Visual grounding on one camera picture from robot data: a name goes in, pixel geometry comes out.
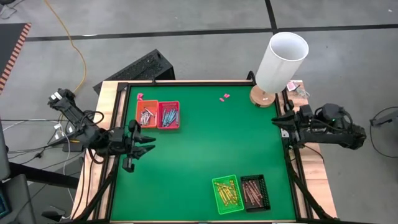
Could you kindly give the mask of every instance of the red striped edge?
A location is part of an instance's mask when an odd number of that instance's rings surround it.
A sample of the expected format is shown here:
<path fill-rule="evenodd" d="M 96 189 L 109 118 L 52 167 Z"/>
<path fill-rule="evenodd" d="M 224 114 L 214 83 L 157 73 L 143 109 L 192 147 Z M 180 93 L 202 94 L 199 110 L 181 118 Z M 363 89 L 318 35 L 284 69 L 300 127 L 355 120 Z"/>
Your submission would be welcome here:
<path fill-rule="evenodd" d="M 15 65 L 15 62 L 17 61 L 18 55 L 22 50 L 22 46 L 25 43 L 25 39 L 27 37 L 27 34 L 30 30 L 30 27 L 32 27 L 32 24 L 28 23 L 25 24 L 21 35 L 19 36 L 19 39 L 14 47 L 14 50 L 11 53 L 10 59 L 8 60 L 6 67 L 4 68 L 3 72 L 0 72 L 0 95 L 2 93 L 2 91 L 4 90 L 4 87 L 6 86 L 6 82 L 8 80 L 8 78 L 10 77 L 11 74 L 11 70 Z"/>

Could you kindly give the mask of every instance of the red container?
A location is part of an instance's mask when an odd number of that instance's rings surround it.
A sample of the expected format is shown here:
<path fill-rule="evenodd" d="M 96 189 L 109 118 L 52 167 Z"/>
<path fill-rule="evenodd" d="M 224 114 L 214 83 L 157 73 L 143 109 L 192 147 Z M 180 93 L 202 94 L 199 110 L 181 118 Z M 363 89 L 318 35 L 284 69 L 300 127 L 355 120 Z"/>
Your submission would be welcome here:
<path fill-rule="evenodd" d="M 159 102 L 157 114 L 158 129 L 178 129 L 180 127 L 180 102 Z"/>
<path fill-rule="evenodd" d="M 136 107 L 136 121 L 141 125 L 141 128 L 156 128 L 157 126 L 157 100 L 142 100 L 137 101 Z M 151 114 L 148 119 L 148 124 L 141 124 L 142 112 L 146 110 L 150 111 Z"/>

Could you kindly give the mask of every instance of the orange tray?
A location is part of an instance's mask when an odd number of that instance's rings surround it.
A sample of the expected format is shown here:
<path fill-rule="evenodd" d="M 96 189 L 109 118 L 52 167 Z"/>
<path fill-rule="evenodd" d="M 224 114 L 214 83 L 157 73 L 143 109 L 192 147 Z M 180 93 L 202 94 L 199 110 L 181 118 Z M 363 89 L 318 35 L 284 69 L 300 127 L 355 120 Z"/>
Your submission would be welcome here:
<path fill-rule="evenodd" d="M 136 121 L 141 125 L 141 128 L 156 128 L 157 127 L 157 100 L 142 100 L 137 102 L 136 108 Z M 149 123 L 147 125 L 141 124 L 141 115 L 145 110 L 149 110 L 151 115 L 149 118 Z"/>

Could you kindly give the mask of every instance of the green mat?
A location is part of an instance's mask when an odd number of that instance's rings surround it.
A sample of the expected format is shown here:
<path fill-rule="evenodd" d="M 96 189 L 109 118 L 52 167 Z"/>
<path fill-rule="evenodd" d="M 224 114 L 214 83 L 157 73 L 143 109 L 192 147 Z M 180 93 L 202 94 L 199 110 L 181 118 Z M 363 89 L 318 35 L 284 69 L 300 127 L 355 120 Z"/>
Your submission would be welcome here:
<path fill-rule="evenodd" d="M 180 102 L 180 129 L 144 129 L 156 148 L 119 167 L 112 221 L 295 220 L 275 106 L 257 108 L 251 86 L 133 87 L 126 121 L 135 118 L 136 96 Z M 225 93 L 231 96 L 219 100 Z M 219 215 L 211 180 L 263 174 L 271 210 Z"/>

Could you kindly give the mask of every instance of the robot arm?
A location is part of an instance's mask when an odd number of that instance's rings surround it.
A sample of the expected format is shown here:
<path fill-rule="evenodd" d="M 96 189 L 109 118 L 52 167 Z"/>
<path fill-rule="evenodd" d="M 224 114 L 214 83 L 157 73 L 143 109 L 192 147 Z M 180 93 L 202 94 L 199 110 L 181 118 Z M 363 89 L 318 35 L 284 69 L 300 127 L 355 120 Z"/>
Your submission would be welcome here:
<path fill-rule="evenodd" d="M 310 105 L 300 106 L 297 113 L 288 110 L 284 115 L 272 119 L 272 124 L 286 130 L 290 144 L 299 148 L 304 147 L 306 142 L 316 142 L 358 149 L 366 139 L 364 128 L 355 125 L 343 107 L 331 103 L 315 110 L 315 114 Z"/>
<path fill-rule="evenodd" d="M 124 128 L 121 127 L 110 130 L 98 127 L 89 118 L 90 113 L 85 113 L 76 106 L 75 95 L 70 90 L 58 89 L 50 96 L 48 105 L 57 111 L 61 111 L 76 127 L 76 131 L 68 134 L 68 137 L 79 140 L 83 147 L 94 149 L 96 154 L 101 157 L 126 154 L 127 156 L 123 160 L 123 168 L 128 172 L 134 171 L 133 159 L 139 159 L 155 148 L 154 145 L 136 146 L 137 142 L 145 144 L 156 140 L 143 136 L 141 126 L 136 120 L 129 122 L 129 134 L 125 134 Z"/>

